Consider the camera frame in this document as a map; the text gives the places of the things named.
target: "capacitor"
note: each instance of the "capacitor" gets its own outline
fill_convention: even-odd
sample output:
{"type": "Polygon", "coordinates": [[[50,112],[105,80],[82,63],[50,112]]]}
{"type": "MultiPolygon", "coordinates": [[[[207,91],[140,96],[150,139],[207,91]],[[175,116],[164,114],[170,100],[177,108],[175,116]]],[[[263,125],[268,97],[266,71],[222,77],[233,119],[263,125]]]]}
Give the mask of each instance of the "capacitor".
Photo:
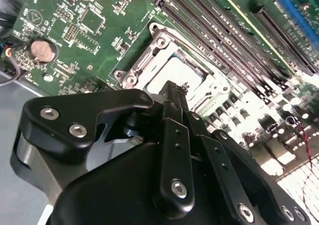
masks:
{"type": "Polygon", "coordinates": [[[307,111],[306,109],[300,106],[294,106],[294,111],[299,114],[303,119],[308,119],[309,115],[312,114],[311,111],[307,111]]]}
{"type": "Polygon", "coordinates": [[[236,128],[237,128],[239,131],[242,131],[242,130],[243,130],[243,124],[240,122],[240,120],[239,120],[237,117],[232,117],[231,120],[233,121],[233,123],[235,124],[236,128]]]}
{"type": "Polygon", "coordinates": [[[30,53],[35,61],[49,63],[57,57],[57,47],[47,39],[36,39],[31,43],[30,53]]]}
{"type": "Polygon", "coordinates": [[[251,147],[253,147],[254,146],[254,140],[255,140],[255,137],[254,136],[251,136],[251,135],[244,135],[243,136],[243,138],[244,138],[244,141],[245,141],[245,143],[251,148],[251,147]]]}
{"type": "Polygon", "coordinates": [[[245,120],[250,118],[250,114],[245,109],[241,109],[239,113],[241,114],[241,116],[243,116],[245,120]]]}
{"type": "Polygon", "coordinates": [[[282,109],[284,110],[284,111],[290,111],[291,110],[291,108],[292,108],[292,106],[291,106],[291,104],[289,104],[286,100],[281,100],[279,103],[278,103],[278,105],[280,106],[280,107],[282,107],[282,109]]]}
{"type": "Polygon", "coordinates": [[[266,114],[263,119],[258,120],[261,127],[266,131],[266,133],[270,134],[273,138],[278,137],[277,130],[279,128],[279,124],[274,120],[273,117],[266,114]]]}
{"type": "Polygon", "coordinates": [[[284,98],[287,99],[292,105],[298,105],[301,103],[301,99],[297,98],[292,93],[284,94],[284,98]]]}

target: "black wire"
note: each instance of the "black wire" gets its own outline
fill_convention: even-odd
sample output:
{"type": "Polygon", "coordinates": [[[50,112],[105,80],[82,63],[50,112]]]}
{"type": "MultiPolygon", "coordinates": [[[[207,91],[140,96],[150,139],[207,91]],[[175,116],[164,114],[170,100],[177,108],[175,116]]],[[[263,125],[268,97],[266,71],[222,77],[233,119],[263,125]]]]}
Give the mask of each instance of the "black wire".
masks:
{"type": "Polygon", "coordinates": [[[10,22],[7,20],[1,20],[1,18],[0,18],[0,26],[1,27],[11,29],[11,28],[13,28],[13,25],[14,25],[14,22],[10,22]]]}
{"type": "Polygon", "coordinates": [[[6,20],[14,23],[16,16],[0,12],[0,20],[6,20]]]}
{"type": "Polygon", "coordinates": [[[10,56],[8,59],[15,68],[15,75],[6,81],[0,81],[0,87],[15,82],[21,76],[21,68],[20,68],[20,65],[18,64],[17,60],[15,58],[13,58],[12,56],[10,56]]]}

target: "black pcie slot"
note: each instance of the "black pcie slot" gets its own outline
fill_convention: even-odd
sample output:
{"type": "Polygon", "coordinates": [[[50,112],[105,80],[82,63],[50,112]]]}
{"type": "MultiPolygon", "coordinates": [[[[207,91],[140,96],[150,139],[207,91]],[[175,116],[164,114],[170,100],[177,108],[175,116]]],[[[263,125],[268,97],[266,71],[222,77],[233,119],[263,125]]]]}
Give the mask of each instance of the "black pcie slot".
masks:
{"type": "MultiPolygon", "coordinates": [[[[219,25],[219,30],[224,30],[227,34],[229,34],[233,39],[236,40],[237,43],[240,44],[240,47],[242,50],[244,50],[246,53],[250,54],[251,57],[253,57],[258,63],[256,64],[258,66],[258,69],[260,71],[263,71],[265,74],[269,76],[269,78],[275,82],[276,84],[284,84],[286,82],[286,79],[279,78],[274,72],[272,72],[268,67],[264,66],[263,62],[260,61],[260,59],[256,56],[256,54],[253,52],[255,48],[254,42],[251,41],[251,39],[245,34],[242,33],[243,37],[245,38],[245,42],[241,41],[237,38],[237,35],[232,34],[229,29],[220,21],[218,17],[216,17],[212,12],[211,8],[209,8],[206,4],[204,4],[201,0],[195,0],[197,5],[202,8],[203,13],[206,14],[206,16],[215,22],[215,25],[219,25]]],[[[224,9],[215,1],[215,0],[207,0],[211,3],[212,7],[219,13],[220,15],[227,18],[228,21],[232,23],[232,26],[237,30],[242,32],[242,29],[237,25],[237,22],[234,21],[230,16],[228,16],[226,13],[224,13],[224,9]]],[[[277,65],[271,61],[268,56],[262,51],[258,51],[261,56],[263,56],[264,60],[268,63],[269,66],[272,67],[275,71],[277,71],[279,74],[283,75],[281,70],[278,69],[277,65]]]]}
{"type": "Polygon", "coordinates": [[[289,52],[292,62],[303,72],[313,75],[319,72],[319,69],[308,59],[307,55],[298,48],[293,39],[283,30],[271,14],[264,7],[254,14],[255,17],[264,26],[273,40],[285,51],[289,52]]]}
{"type": "Polygon", "coordinates": [[[251,91],[253,91],[260,99],[262,99],[266,104],[269,104],[270,101],[266,98],[266,96],[259,91],[255,85],[249,81],[245,76],[243,76],[240,72],[233,69],[232,65],[228,63],[228,61],[218,53],[216,53],[215,49],[211,47],[205,38],[203,38],[203,35],[200,34],[198,31],[193,29],[181,16],[176,14],[172,9],[169,8],[165,4],[164,1],[161,1],[157,3],[157,5],[162,9],[163,12],[167,14],[170,18],[172,18],[181,28],[183,28],[193,39],[197,40],[198,44],[204,48],[209,54],[215,56],[218,60],[218,62],[224,66],[225,68],[229,69],[231,72],[234,73],[234,75],[243,82],[251,91]]]}
{"type": "Polygon", "coordinates": [[[196,12],[190,9],[187,4],[185,4],[182,0],[170,1],[177,5],[178,8],[182,10],[188,18],[196,22],[201,30],[207,36],[209,36],[210,39],[214,41],[214,43],[220,46],[227,53],[227,55],[237,64],[237,66],[239,66],[242,70],[246,70],[246,72],[249,73],[252,78],[254,78],[255,82],[260,84],[266,90],[267,96],[271,95],[274,92],[272,88],[261,77],[258,76],[258,72],[254,71],[249,65],[247,65],[246,62],[243,61],[243,59],[236,54],[236,51],[232,50],[232,48],[230,48],[228,44],[223,43],[222,40],[216,35],[218,33],[215,32],[209,24],[207,25],[205,22],[203,22],[203,20],[196,14],[196,12]]]}

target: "silver screw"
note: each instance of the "silver screw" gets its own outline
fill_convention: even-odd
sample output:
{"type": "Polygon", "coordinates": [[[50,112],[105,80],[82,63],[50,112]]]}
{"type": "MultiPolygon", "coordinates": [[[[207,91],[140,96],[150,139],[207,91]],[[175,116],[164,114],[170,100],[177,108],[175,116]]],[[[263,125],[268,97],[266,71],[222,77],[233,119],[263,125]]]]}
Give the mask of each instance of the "silver screw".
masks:
{"type": "Polygon", "coordinates": [[[166,39],[163,37],[160,37],[157,39],[156,43],[158,44],[159,48],[164,48],[166,45],[166,39]]]}
{"type": "Polygon", "coordinates": [[[88,134],[88,131],[83,125],[73,124],[69,128],[70,134],[77,138],[83,138],[88,134]]]}
{"type": "Polygon", "coordinates": [[[294,209],[295,213],[297,214],[297,216],[302,220],[302,221],[306,221],[306,217],[303,215],[302,212],[300,212],[297,208],[294,209]]]}
{"type": "Polygon", "coordinates": [[[52,81],[53,81],[53,75],[51,75],[51,74],[45,74],[45,75],[43,76],[43,80],[44,80],[45,82],[52,82],[52,81]]]}
{"type": "Polygon", "coordinates": [[[247,222],[252,223],[254,221],[254,215],[246,205],[239,204],[238,209],[247,222]]]}
{"type": "Polygon", "coordinates": [[[47,120],[56,120],[60,116],[60,113],[53,108],[43,108],[40,111],[40,115],[47,120]]]}
{"type": "Polygon", "coordinates": [[[284,214],[290,221],[294,221],[294,220],[295,220],[294,215],[292,214],[291,211],[288,210],[288,208],[286,208],[285,206],[282,206],[281,208],[282,208],[283,214],[284,214]]]}
{"type": "Polygon", "coordinates": [[[196,119],[196,120],[199,120],[200,119],[200,116],[196,113],[193,113],[193,118],[196,119]]]}
{"type": "Polygon", "coordinates": [[[173,181],[171,184],[171,190],[181,199],[184,199],[187,196],[187,189],[180,181],[173,181]]]}
{"type": "Polygon", "coordinates": [[[135,78],[133,76],[129,76],[127,79],[126,79],[127,83],[128,84],[135,84],[135,78]]]}
{"type": "Polygon", "coordinates": [[[145,95],[145,94],[140,94],[140,98],[142,99],[142,100],[144,100],[145,102],[148,102],[148,97],[145,95]]]}
{"type": "Polygon", "coordinates": [[[224,132],[220,132],[220,136],[221,136],[223,139],[227,139],[227,134],[225,134],[224,132]]]}

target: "mounting hole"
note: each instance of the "mounting hole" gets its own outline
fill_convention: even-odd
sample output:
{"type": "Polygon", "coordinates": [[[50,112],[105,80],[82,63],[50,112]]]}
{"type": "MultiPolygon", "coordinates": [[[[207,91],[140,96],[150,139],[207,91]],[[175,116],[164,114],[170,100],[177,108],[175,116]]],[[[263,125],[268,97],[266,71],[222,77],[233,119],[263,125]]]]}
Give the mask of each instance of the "mounting hole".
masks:
{"type": "Polygon", "coordinates": [[[224,170],[226,170],[226,171],[229,170],[229,168],[226,166],[226,164],[221,164],[221,167],[222,167],[224,170]]]}
{"type": "Polygon", "coordinates": [[[176,148],[177,150],[181,150],[181,145],[178,144],[178,143],[176,143],[176,144],[175,144],[175,148],[176,148]]]}

